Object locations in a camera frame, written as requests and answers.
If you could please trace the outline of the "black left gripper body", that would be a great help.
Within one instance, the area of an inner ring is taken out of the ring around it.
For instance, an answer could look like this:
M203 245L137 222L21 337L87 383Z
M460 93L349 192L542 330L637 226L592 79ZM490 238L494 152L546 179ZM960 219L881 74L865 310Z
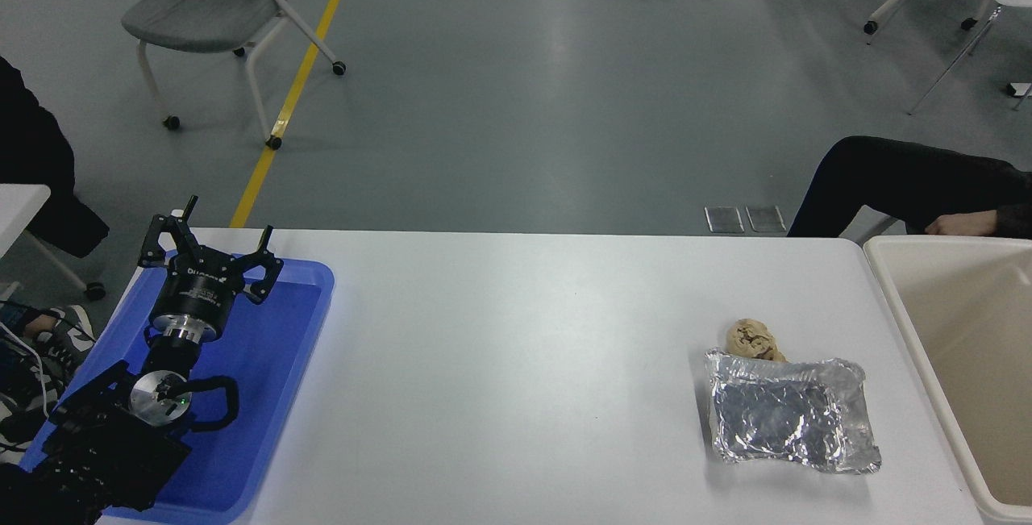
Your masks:
M206 260L197 265L190 257L173 256L154 305L154 324L163 326L185 315L209 326L225 326L243 288L241 272L228 263Z

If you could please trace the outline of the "person's hand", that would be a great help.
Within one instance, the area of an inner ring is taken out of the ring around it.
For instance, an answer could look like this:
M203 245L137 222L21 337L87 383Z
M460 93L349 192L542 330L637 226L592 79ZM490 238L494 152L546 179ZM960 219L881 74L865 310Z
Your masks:
M996 210L972 214L943 214L926 227L927 235L952 237L992 237L998 227Z

